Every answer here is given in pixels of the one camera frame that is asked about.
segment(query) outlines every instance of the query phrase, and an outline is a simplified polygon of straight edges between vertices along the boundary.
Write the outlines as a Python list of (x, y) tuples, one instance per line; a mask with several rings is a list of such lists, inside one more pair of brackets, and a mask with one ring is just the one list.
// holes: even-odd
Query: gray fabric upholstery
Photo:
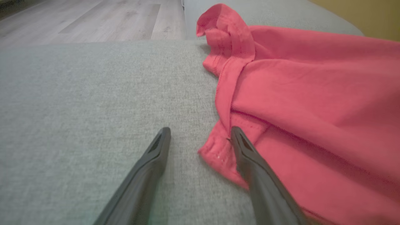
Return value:
[(91, 224), (158, 130), (172, 131), (151, 224), (255, 224), (197, 155), (218, 119), (205, 42), (0, 52), (0, 224)]
[(217, 3), (236, 10), (245, 23), (363, 35), (359, 29), (307, 0), (185, 0), (186, 37), (196, 39), (200, 15)]

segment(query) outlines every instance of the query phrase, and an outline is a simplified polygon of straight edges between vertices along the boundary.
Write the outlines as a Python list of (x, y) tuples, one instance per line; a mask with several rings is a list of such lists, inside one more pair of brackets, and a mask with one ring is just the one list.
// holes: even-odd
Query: wooden floor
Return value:
[(0, 49), (185, 35), (181, 0), (45, 0), (0, 21)]

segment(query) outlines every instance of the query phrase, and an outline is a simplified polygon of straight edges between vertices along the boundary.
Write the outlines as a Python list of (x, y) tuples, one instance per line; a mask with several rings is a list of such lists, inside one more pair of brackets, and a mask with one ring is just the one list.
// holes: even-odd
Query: gray couch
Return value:
[[(361, 34), (292, 3), (291, 16), (288, 0), (236, 9), (253, 24)], [(188, 30), (211, 4), (186, 0)], [(0, 51), (0, 224), (92, 224), (164, 126), (172, 141), (150, 223), (255, 224), (248, 193), (196, 153), (218, 120), (217, 78), (202, 67), (209, 51), (204, 40)]]

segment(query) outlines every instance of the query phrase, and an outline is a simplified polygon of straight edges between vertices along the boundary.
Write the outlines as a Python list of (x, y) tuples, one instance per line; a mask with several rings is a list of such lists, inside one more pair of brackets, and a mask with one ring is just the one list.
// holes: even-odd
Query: yellow wall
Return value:
[(344, 18), (365, 36), (400, 41), (400, 0), (310, 0)]

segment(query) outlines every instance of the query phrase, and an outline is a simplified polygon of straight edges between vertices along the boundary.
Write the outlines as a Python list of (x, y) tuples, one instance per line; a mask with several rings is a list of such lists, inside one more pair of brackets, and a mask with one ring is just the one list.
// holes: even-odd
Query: pink shirt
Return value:
[(224, 4), (197, 35), (219, 77), (220, 120), (199, 154), (236, 184), (230, 137), (245, 132), (310, 216), (344, 225), (400, 223), (400, 44), (247, 26)]

